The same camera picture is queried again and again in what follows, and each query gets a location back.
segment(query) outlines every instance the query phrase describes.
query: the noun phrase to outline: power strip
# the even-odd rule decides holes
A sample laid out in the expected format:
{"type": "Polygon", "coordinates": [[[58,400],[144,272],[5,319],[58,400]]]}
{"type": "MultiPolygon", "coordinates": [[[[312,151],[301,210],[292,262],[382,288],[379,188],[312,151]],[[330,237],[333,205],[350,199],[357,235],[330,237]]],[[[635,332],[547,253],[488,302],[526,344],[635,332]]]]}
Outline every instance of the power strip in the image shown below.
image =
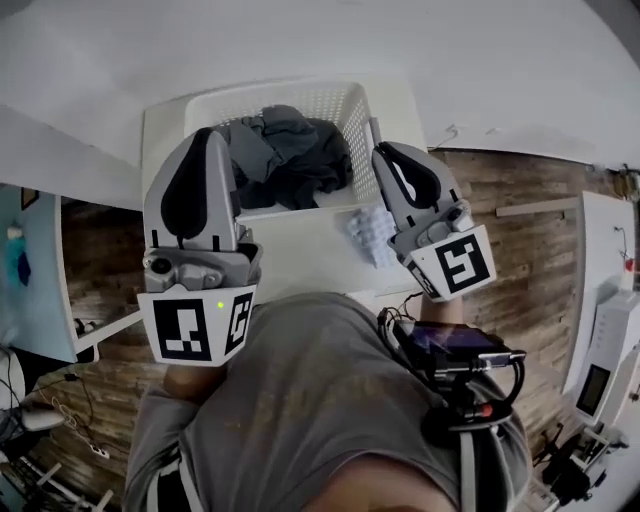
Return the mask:
{"type": "Polygon", "coordinates": [[[95,444],[91,445],[91,451],[96,455],[100,455],[100,457],[104,457],[105,459],[108,459],[111,457],[108,451],[103,450],[102,448],[98,448],[95,444]]]}

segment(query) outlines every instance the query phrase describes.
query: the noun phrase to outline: blue object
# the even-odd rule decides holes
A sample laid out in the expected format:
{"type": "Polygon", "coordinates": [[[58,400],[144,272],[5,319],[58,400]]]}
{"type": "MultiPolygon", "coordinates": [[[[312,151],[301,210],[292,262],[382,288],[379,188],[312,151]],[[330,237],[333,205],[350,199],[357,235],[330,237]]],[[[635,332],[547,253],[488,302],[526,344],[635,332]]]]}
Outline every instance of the blue object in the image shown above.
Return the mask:
{"type": "Polygon", "coordinates": [[[7,282],[11,286],[27,286],[31,267],[25,252],[25,240],[21,238],[10,238],[5,246],[7,282]]]}

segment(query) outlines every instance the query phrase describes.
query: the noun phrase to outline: crumpled fabric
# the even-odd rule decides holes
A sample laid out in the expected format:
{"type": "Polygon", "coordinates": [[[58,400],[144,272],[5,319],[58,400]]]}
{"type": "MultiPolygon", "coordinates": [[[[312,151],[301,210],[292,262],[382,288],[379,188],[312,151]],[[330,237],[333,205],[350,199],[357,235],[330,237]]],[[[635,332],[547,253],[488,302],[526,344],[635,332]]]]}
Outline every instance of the crumpled fabric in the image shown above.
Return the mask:
{"type": "Polygon", "coordinates": [[[229,145],[242,208],[317,208],[316,191],[330,193],[351,181],[349,147],[340,130],[293,107],[266,107],[261,116],[214,130],[229,145]]]}
{"type": "Polygon", "coordinates": [[[346,229],[376,268],[395,263],[395,253],[387,242],[396,234],[396,224],[384,205],[360,208],[347,222],[346,229]]]}

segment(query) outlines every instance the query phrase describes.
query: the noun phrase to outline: dark clothing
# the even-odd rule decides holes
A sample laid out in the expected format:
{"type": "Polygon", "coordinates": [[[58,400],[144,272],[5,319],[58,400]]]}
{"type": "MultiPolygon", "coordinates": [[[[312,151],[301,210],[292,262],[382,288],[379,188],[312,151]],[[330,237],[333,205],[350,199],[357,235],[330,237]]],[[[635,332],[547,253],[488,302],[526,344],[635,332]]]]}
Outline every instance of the dark clothing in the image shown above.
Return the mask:
{"type": "Polygon", "coordinates": [[[316,191],[330,193],[351,181],[349,147],[340,130],[330,121],[305,119],[293,107],[267,107],[262,116],[215,130],[229,144],[242,208],[317,208],[316,191]]]}

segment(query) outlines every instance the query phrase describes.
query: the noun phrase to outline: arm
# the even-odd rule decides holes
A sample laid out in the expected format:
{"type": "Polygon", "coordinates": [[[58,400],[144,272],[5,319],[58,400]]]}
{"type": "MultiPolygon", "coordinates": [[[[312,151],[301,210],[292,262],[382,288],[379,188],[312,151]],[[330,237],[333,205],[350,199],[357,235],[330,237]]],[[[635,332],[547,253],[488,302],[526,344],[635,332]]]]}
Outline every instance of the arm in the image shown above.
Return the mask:
{"type": "Polygon", "coordinates": [[[180,400],[202,405],[220,387],[227,376],[227,366],[169,366],[164,376],[164,389],[180,400]]]}
{"type": "Polygon", "coordinates": [[[449,302],[431,302],[429,297],[423,295],[420,320],[442,324],[463,323],[462,297],[456,297],[449,302]]]}
{"type": "Polygon", "coordinates": [[[162,454],[175,446],[200,405],[224,382],[226,375],[226,366],[169,366],[163,385],[154,384],[144,393],[129,455],[127,503],[144,496],[162,454]]]}

